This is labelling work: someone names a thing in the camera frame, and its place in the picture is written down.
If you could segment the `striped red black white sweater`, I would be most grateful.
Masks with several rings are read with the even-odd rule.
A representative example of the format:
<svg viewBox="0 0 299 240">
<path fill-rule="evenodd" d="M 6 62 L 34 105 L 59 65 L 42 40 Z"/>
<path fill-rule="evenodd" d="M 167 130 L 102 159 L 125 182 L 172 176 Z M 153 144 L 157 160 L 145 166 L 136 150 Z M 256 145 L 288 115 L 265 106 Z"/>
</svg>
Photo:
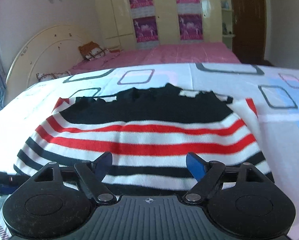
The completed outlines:
<svg viewBox="0 0 299 240">
<path fill-rule="evenodd" d="M 73 166 L 113 156 L 103 182 L 115 194 L 185 192 L 194 184 L 186 155 L 239 167 L 255 165 L 269 179 L 252 99 L 184 90 L 131 88 L 113 95 L 59 98 L 28 137 L 13 166 L 32 176 L 51 161 Z"/>
</svg>

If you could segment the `white patterned bed sheet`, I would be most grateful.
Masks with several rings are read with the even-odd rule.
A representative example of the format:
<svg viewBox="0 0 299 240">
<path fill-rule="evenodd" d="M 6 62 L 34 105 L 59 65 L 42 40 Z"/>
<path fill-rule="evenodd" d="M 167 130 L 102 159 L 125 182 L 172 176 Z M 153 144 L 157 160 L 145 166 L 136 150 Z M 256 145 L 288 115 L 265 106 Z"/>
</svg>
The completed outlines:
<svg viewBox="0 0 299 240">
<path fill-rule="evenodd" d="M 0 111 L 0 172 L 59 98 L 113 95 L 167 84 L 253 100 L 269 179 L 255 165 L 225 165 L 223 187 L 202 203 L 185 192 L 115 194 L 96 203 L 73 166 L 51 161 L 13 194 L 0 195 L 0 239 L 299 239 L 299 70 L 178 63 L 99 70 L 37 83 Z"/>
</svg>

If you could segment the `patterned small pillow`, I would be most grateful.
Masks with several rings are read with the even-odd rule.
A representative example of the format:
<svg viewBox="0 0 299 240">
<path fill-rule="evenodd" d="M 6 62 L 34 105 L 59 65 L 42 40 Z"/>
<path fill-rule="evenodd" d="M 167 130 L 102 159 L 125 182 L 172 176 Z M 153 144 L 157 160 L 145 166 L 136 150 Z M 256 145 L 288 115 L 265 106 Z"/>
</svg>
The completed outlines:
<svg viewBox="0 0 299 240">
<path fill-rule="evenodd" d="M 36 78 L 38 82 L 55 80 L 66 76 L 70 76 L 69 71 L 60 72 L 60 73 L 37 73 L 36 74 Z"/>
</svg>

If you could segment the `orange white pillow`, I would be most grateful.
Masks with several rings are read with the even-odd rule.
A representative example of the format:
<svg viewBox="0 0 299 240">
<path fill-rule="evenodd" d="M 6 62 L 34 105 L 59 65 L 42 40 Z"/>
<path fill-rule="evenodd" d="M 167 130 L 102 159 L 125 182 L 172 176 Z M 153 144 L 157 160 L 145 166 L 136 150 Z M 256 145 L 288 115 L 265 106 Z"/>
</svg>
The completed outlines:
<svg viewBox="0 0 299 240">
<path fill-rule="evenodd" d="M 94 60 L 102 58 L 110 53 L 119 53 L 122 51 L 120 46 L 114 46 L 111 48 L 104 48 L 98 43 L 93 41 L 88 42 L 82 46 L 78 47 L 80 54 L 85 60 Z"/>
</svg>

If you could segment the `cream curved headboard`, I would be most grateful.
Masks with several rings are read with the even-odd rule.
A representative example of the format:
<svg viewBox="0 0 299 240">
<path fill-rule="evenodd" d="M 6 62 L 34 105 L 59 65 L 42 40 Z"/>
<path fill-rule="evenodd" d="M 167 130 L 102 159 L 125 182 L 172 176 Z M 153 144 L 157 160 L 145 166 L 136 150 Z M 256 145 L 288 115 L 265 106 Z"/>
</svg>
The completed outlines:
<svg viewBox="0 0 299 240">
<path fill-rule="evenodd" d="M 36 80 L 37 73 L 65 71 L 83 60 L 79 46 L 93 38 L 85 28 L 61 24 L 34 35 L 19 51 L 11 64 L 6 86 L 25 90 Z"/>
</svg>

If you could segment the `lower right purple poster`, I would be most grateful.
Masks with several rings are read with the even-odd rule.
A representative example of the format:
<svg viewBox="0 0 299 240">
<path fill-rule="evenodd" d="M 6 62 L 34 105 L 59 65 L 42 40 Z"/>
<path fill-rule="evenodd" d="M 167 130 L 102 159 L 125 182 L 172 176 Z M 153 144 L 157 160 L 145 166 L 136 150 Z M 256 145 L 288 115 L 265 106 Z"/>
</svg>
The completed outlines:
<svg viewBox="0 0 299 240">
<path fill-rule="evenodd" d="M 181 14 L 178 21 L 181 40 L 203 40 L 201 14 Z"/>
</svg>

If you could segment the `lower left purple poster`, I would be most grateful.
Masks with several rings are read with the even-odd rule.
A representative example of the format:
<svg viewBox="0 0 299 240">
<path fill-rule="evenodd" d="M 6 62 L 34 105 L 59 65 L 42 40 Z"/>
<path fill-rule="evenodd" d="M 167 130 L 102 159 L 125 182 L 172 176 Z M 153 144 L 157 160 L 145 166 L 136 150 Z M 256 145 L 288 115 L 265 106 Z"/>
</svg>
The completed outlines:
<svg viewBox="0 0 299 240">
<path fill-rule="evenodd" d="M 159 40 L 155 16 L 135 18 L 133 25 L 138 43 Z"/>
</svg>

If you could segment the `cream corner shelf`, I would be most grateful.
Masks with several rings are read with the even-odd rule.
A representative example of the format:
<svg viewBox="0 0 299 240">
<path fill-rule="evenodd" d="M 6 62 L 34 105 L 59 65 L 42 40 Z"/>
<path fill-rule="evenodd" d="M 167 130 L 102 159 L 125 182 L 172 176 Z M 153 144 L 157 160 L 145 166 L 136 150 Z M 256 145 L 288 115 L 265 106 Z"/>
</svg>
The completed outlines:
<svg viewBox="0 0 299 240">
<path fill-rule="evenodd" d="M 235 34 L 233 32 L 233 6 L 232 0 L 220 0 L 222 13 L 222 41 L 232 50 L 232 43 Z"/>
</svg>

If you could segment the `cream wardrobe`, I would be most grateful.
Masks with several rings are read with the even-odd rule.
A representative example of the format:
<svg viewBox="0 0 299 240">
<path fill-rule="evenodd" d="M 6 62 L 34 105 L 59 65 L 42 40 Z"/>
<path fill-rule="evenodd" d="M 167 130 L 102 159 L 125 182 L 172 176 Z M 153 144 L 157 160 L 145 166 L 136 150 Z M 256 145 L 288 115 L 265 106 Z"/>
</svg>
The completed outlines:
<svg viewBox="0 0 299 240">
<path fill-rule="evenodd" d="M 120 46 L 124 50 L 141 49 L 137 45 L 132 26 L 132 11 L 128 0 L 95 0 L 96 12 L 105 46 Z M 204 42 L 220 42 L 222 34 L 222 9 L 220 0 L 200 0 Z M 154 0 L 158 43 L 182 44 L 177 22 L 176 0 Z"/>
</svg>

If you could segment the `dark wooden door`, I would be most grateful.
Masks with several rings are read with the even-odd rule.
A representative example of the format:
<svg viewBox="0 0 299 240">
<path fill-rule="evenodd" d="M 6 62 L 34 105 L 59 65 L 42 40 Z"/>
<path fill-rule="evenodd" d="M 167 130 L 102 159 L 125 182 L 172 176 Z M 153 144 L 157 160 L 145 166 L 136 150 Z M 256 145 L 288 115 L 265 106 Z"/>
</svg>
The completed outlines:
<svg viewBox="0 0 299 240">
<path fill-rule="evenodd" d="M 266 42 L 265 0 L 231 0 L 233 7 L 232 51 L 241 61 L 262 64 Z"/>
</svg>

